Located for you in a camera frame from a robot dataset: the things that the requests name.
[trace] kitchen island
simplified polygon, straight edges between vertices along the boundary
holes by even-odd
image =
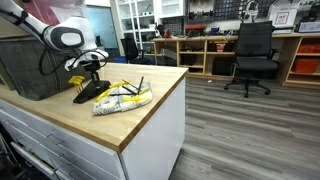
[[[184,141],[186,68],[107,64],[102,80],[150,81],[153,100],[93,116],[75,88],[41,101],[0,89],[0,122],[11,145],[51,179],[168,179]]]

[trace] black office chair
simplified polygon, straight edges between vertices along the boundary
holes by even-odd
[[[230,85],[244,84],[246,93],[244,97],[249,97],[249,85],[265,89],[265,94],[269,95],[271,90],[259,84],[258,80],[251,80],[250,76],[268,71],[276,71],[278,64],[272,61],[276,53],[271,49],[272,21],[261,23],[249,23],[240,25],[239,38],[235,50],[236,70],[240,74],[245,74],[245,78],[234,78]]]
[[[121,39],[124,54],[126,56],[127,63],[130,64],[150,64],[151,60],[144,58],[144,50],[140,50],[141,58],[139,58],[139,50],[136,42],[132,38]]]

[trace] white wall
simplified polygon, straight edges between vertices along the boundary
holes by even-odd
[[[111,7],[110,0],[85,0],[87,5]]]

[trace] gray wooden floor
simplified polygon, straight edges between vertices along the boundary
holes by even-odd
[[[188,79],[186,139],[171,180],[320,179],[320,90],[271,95]]]

